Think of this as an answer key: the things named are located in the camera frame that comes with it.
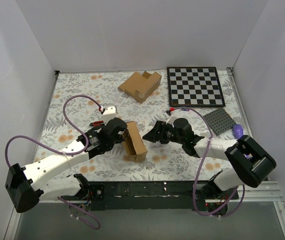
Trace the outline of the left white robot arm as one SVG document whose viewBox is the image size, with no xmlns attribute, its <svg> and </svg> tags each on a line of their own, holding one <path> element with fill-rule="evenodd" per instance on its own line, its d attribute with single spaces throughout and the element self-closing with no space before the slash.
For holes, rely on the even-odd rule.
<svg viewBox="0 0 285 240">
<path fill-rule="evenodd" d="M 81 133 L 57 154 L 24 166 L 18 163 L 10 166 L 5 189 L 16 212 L 27 212 L 40 201 L 59 197 L 71 200 L 93 197 L 98 186 L 91 186 L 82 174 L 61 179 L 56 176 L 77 164 L 111 151 L 114 145 L 125 140 L 127 133 L 128 125 L 115 117 L 107 124 L 94 126 Z"/>
</svg>

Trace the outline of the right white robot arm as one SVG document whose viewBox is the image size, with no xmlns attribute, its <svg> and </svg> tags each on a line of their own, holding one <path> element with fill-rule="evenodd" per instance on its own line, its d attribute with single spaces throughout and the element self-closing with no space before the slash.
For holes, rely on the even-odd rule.
<svg viewBox="0 0 285 240">
<path fill-rule="evenodd" d="M 215 174 L 204 186 L 196 190 L 199 197 L 220 199 L 228 190 L 247 185 L 257 188 L 276 168 L 277 163 L 251 136 L 239 139 L 210 140 L 194 133 L 185 118 L 173 121 L 158 120 L 143 137 L 151 143 L 180 144 L 185 153 L 196 158 L 216 158 L 229 161 L 231 168 Z"/>
</svg>

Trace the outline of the red black utility knife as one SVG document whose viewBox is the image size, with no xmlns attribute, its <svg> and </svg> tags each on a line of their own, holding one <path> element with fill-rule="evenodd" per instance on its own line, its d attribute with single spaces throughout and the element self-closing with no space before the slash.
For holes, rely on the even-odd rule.
<svg viewBox="0 0 285 240">
<path fill-rule="evenodd" d="M 99 126 L 104 126 L 104 125 L 105 125 L 105 123 L 103 120 L 94 121 L 94 122 L 89 124 L 89 126 L 91 126 L 91 127 L 99 127 Z"/>
</svg>

